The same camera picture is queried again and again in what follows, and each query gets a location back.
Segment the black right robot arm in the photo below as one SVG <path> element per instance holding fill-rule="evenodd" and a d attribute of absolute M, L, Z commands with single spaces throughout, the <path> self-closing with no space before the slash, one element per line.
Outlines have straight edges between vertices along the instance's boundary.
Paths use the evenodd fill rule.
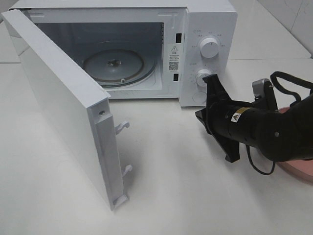
<path fill-rule="evenodd" d="M 203 78 L 207 84 L 206 107 L 195 113 L 226 154 L 239 160 L 239 144 L 255 147 L 273 162 L 313 158 L 313 96 L 301 99 L 279 84 L 278 78 L 312 89 L 313 84 L 285 72 L 253 85 L 254 102 L 232 100 L 216 74 Z"/>

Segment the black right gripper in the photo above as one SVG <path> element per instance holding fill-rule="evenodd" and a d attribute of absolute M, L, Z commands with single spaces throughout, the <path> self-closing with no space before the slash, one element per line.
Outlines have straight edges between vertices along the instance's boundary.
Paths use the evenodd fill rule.
<path fill-rule="evenodd" d="M 217 74 L 203 78 L 207 87 L 206 109 L 195 112 L 196 118 L 210 132 L 231 163 L 240 159 L 239 143 L 259 148 L 255 136 L 255 102 L 231 100 Z"/>

